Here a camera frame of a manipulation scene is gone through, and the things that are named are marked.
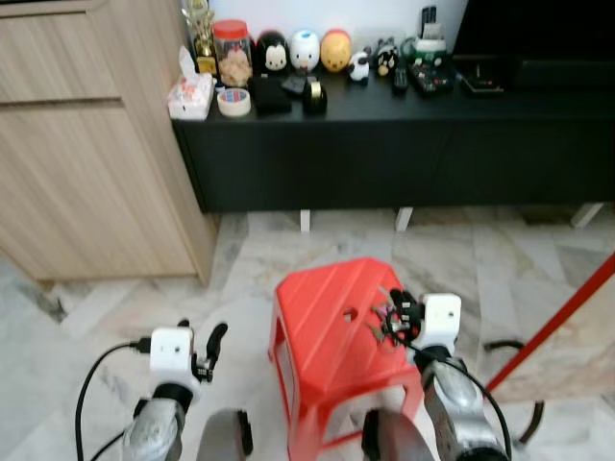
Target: white wall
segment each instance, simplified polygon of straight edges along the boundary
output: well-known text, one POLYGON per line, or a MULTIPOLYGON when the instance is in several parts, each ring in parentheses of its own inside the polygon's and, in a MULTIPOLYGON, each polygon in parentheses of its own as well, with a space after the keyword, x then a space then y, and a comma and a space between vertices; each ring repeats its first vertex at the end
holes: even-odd
POLYGON ((459 23, 468 0, 209 0, 216 19, 242 19, 254 39, 266 29, 291 36, 311 29, 319 36, 332 28, 345 29, 355 48, 376 36, 398 40, 413 36, 420 24, 421 9, 437 6, 449 50, 455 45, 459 23))

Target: marble floor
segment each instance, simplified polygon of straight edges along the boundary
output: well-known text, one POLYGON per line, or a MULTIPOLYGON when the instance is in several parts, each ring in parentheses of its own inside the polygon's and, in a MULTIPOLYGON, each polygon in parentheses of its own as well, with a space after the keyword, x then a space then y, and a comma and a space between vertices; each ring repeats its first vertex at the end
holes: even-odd
MULTIPOLYGON (((299 213, 225 215, 208 288, 195 278, 125 279, 57 284, 42 293, 0 259, 0 459, 75 459, 74 408, 93 360, 186 317, 200 350, 217 322, 226 321, 229 332, 212 385, 188 412, 182 460, 194 459, 208 416, 228 406, 249 413, 252 460, 284 460, 283 405, 266 348, 274 288, 285 274, 370 255, 390 262, 413 293, 459 294, 457 351, 488 380, 511 355, 485 355, 480 343, 528 340, 615 251, 612 206, 584 230, 558 213, 508 207, 419 208, 402 233, 393 231, 394 217, 389 209, 316 211, 312 232, 300 234, 299 213)), ((86 457, 121 430, 149 390, 146 357, 118 352, 104 363, 86 397, 86 457)), ((615 390, 547 402, 544 423, 515 459, 612 459, 614 406, 615 390)), ((513 434, 530 410, 531 403, 504 406, 513 434)), ((424 409, 417 424, 432 445, 424 409)), ((321 458, 358 460, 360 448, 348 444, 321 458)), ((119 459, 117 449, 101 459, 119 459)))

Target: figurine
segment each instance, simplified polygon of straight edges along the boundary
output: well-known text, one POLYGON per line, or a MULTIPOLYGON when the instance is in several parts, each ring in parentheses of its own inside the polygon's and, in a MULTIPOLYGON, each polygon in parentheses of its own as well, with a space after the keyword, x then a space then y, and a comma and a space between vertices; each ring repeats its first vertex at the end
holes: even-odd
POLYGON ((354 53, 348 64, 348 76, 353 82, 362 85, 367 85, 369 81, 369 59, 372 54, 372 49, 369 46, 363 48, 363 51, 354 53))
POLYGON ((320 61, 330 72, 339 72, 348 65, 352 46, 346 31, 328 31, 320 44, 320 61))
POLYGON ((258 69, 264 73, 283 73, 288 64, 288 44, 276 31, 263 32, 257 43, 258 69))
POLYGON ((297 70, 310 72, 318 64, 319 45, 318 36, 314 32, 296 32, 290 40, 290 63, 297 70))
POLYGON ((381 77, 393 75, 393 70, 397 67, 399 60, 400 55, 393 42, 393 37, 388 40, 378 40, 378 51, 376 52, 378 75, 381 77))

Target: wooden cabinet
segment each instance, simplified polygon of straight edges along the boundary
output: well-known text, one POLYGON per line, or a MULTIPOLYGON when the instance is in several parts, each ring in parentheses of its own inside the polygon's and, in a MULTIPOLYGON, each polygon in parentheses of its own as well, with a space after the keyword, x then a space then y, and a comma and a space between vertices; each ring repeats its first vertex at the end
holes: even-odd
POLYGON ((0 113, 0 242, 36 279, 194 272, 122 108, 0 113))
POLYGON ((119 98, 84 13, 0 19, 0 103, 119 98))

